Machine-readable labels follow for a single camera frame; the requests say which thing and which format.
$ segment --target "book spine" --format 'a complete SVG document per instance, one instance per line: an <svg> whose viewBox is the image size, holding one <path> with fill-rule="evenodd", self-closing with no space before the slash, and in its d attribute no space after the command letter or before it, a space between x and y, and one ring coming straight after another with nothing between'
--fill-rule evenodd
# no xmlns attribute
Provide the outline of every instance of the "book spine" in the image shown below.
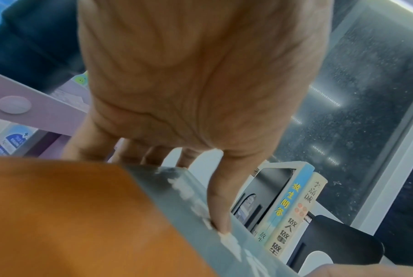
<svg viewBox="0 0 413 277"><path fill-rule="evenodd" d="M278 259L280 258L291 237L302 223L308 211L316 203L317 197L327 182L328 181L319 173L313 173L308 185L293 205L293 208L287 212L284 220L281 221L267 240L267 243L264 245L266 250Z"/></svg>
<svg viewBox="0 0 413 277"><path fill-rule="evenodd" d="M293 182L284 189L284 193L281 193L278 196L275 204L272 205L269 212L266 214L266 216L268 216L267 220L264 220L263 224L260 224L259 228L257 228L256 240L258 242L263 245L267 242L281 219L287 211L291 209L296 198L298 198L299 194L304 190L313 171L314 167L312 165L305 164Z"/></svg>

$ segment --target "blue book spine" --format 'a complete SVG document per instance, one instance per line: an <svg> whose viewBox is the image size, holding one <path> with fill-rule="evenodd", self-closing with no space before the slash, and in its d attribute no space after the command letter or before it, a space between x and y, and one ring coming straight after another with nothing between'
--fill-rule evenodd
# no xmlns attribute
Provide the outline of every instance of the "blue book spine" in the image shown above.
<svg viewBox="0 0 413 277"><path fill-rule="evenodd" d="M288 209L291 209L294 201L298 198L299 194L307 185L307 182L311 178L313 172L314 166L310 164L304 165L298 176L293 180L291 186L288 187L286 193L282 193L279 196L281 198L279 199L279 202L277 202L277 205L271 207L271 209L274 208L274 211L270 214L266 223L259 229L256 235L257 241L261 244L265 244L268 241L270 235L288 212Z"/></svg>

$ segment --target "hand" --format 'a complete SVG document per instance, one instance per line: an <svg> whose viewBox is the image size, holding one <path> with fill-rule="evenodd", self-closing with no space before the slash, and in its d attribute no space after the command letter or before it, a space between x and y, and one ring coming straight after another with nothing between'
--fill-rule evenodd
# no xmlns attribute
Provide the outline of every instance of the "hand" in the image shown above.
<svg viewBox="0 0 413 277"><path fill-rule="evenodd" d="M413 277L413 267L402 266L322 266L307 277Z"/></svg>
<svg viewBox="0 0 413 277"><path fill-rule="evenodd" d="M224 155L208 186L212 221L276 148L324 57L331 0L80 0L93 104L64 158L189 167Z"/></svg>

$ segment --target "book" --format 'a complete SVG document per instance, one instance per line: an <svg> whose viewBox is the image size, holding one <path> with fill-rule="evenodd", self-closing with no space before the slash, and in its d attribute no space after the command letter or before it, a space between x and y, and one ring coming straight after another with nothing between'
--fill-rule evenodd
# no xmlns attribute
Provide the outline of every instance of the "book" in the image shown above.
<svg viewBox="0 0 413 277"><path fill-rule="evenodd" d="M278 163L277 167L291 168L295 172L255 229L254 236L263 245L284 215L291 209L314 171L314 166L307 162L282 162Z"/></svg>
<svg viewBox="0 0 413 277"><path fill-rule="evenodd" d="M316 203L317 197L320 195L320 192L324 189L327 182L328 181L319 173L313 173L292 209L287 212L286 216L267 240L264 245L266 250L279 259L308 211Z"/></svg>

